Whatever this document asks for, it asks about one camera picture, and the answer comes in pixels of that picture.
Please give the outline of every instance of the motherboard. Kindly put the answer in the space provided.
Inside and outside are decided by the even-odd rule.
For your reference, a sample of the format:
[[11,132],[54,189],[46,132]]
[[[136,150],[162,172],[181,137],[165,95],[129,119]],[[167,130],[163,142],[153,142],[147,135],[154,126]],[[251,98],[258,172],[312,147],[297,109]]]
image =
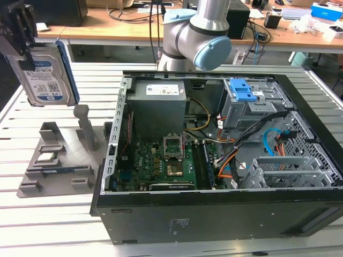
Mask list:
[[138,142],[133,166],[121,169],[118,191],[210,189],[214,185],[213,162],[218,157],[213,143]]

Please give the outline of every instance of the blue hard drive label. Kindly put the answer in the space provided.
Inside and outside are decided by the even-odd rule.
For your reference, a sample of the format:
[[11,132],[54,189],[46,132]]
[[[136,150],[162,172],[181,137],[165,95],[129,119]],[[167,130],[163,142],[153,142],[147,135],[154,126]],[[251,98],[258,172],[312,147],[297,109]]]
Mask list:
[[48,61],[34,61],[35,67],[51,67],[51,62]]
[[31,91],[42,101],[58,101],[63,98],[63,92],[57,79],[53,76],[51,62],[36,61],[34,71],[26,71],[25,75]]

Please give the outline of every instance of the white label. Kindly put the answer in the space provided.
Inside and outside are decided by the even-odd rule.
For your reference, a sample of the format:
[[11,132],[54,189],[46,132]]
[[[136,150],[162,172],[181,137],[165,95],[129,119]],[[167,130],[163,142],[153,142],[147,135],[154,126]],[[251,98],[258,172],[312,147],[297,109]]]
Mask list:
[[37,67],[35,71],[25,71],[33,94],[44,101],[60,100],[63,97],[58,81],[51,75],[53,67]]
[[233,179],[231,179],[231,186],[232,186],[234,189],[237,189],[237,188],[238,188],[238,184],[237,184],[236,181],[234,181]]
[[149,84],[146,86],[147,95],[179,95],[178,85]]
[[264,94],[262,93],[262,91],[253,91],[252,94],[253,94],[253,95],[264,96]]
[[45,170],[43,173],[57,173],[57,170]]
[[218,128],[222,130],[223,126],[224,126],[224,122],[222,120],[219,120],[218,121]]
[[245,162],[240,163],[240,166],[238,167],[240,170],[246,169],[247,164]]

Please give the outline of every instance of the metal slotted table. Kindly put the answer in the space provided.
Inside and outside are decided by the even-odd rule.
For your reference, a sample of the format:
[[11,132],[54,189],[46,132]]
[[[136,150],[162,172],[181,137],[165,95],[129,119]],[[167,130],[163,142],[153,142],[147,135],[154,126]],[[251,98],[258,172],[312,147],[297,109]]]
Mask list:
[[[152,64],[74,63],[81,103],[92,125],[113,119],[123,70]],[[291,66],[221,66],[217,71],[285,74],[343,146],[343,104],[311,71]],[[0,256],[341,256],[343,218],[308,238],[255,239],[114,246],[100,218],[89,215],[91,194],[20,199],[16,191],[38,143],[43,122],[77,126],[73,107],[31,107],[19,87],[0,114]]]

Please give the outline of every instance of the black cable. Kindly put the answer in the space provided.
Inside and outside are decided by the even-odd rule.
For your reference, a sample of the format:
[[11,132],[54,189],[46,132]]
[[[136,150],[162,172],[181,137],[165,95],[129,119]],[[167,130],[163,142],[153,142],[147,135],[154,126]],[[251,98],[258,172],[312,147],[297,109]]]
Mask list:
[[151,33],[152,4],[153,4],[153,0],[151,0],[151,5],[150,5],[150,15],[149,15],[149,37],[150,37],[150,45],[151,45],[152,55],[153,55],[153,57],[154,57],[154,62],[156,63],[155,52],[154,52],[154,46],[152,45],[152,33]]
[[129,14],[132,14],[134,12],[137,12],[137,11],[134,11],[134,12],[131,12],[131,13],[121,13],[118,17],[115,17],[113,15],[111,15],[114,11],[117,11],[119,9],[113,9],[111,11],[108,12],[109,16],[114,19],[114,20],[117,20],[117,21],[122,21],[122,22],[127,22],[127,23],[134,23],[136,24],[136,22],[141,22],[141,23],[146,23],[148,22],[147,18],[149,18],[149,16],[144,16],[144,17],[139,17],[139,18],[135,18],[135,19],[120,19],[119,17],[123,14],[123,15],[129,15]]
[[[263,117],[262,119],[258,120],[257,122],[255,122],[254,124],[249,126],[248,128],[246,128],[236,138],[236,141],[233,143],[232,150],[230,151],[230,153],[233,150],[238,149],[247,139],[250,138],[250,136],[252,136],[253,134],[255,134],[258,131],[260,131],[268,121],[270,121],[272,119],[275,119],[275,118],[281,118],[281,117],[287,116],[289,114],[289,112],[290,111],[281,111],[281,112],[276,112],[274,114],[269,114],[269,115]],[[224,163],[228,158],[230,158],[230,156],[231,156],[230,153],[228,153],[228,154],[222,156],[221,158],[219,158],[218,161],[217,161],[217,164]]]
[[[266,38],[265,40],[261,40],[261,39],[259,39],[259,38],[256,37],[256,35],[257,35],[257,33],[258,33],[258,31],[256,30],[256,26],[262,28],[263,30],[265,30],[265,31],[268,33],[268,36],[267,36],[267,38]],[[247,25],[246,27],[252,30],[253,42],[252,42],[252,44],[251,44],[251,46],[250,46],[250,48],[249,48],[249,50],[248,50],[248,53],[245,55],[245,57],[244,57],[244,59],[243,59],[243,61],[242,61],[242,64],[244,63],[244,61],[245,61],[246,59],[256,59],[256,60],[257,60],[257,63],[258,63],[259,60],[260,60],[260,58],[262,57],[262,55],[263,55],[264,52],[265,52],[264,48],[265,48],[266,44],[269,43],[269,42],[272,40],[272,34],[271,34],[266,28],[264,28],[264,27],[262,27],[262,26],[256,24],[256,23],[253,22],[253,21],[250,21],[250,20],[248,21],[248,25]],[[256,51],[258,51],[258,49],[256,49],[256,46],[257,46],[257,42],[256,42],[256,41],[262,44],[261,53],[260,53],[260,55],[257,56],[256,58],[250,58],[250,57],[248,57],[248,56],[249,56],[249,54],[251,53],[251,49],[252,49],[252,47],[253,47],[254,45],[255,45],[255,50],[253,51],[253,53],[255,54]]]

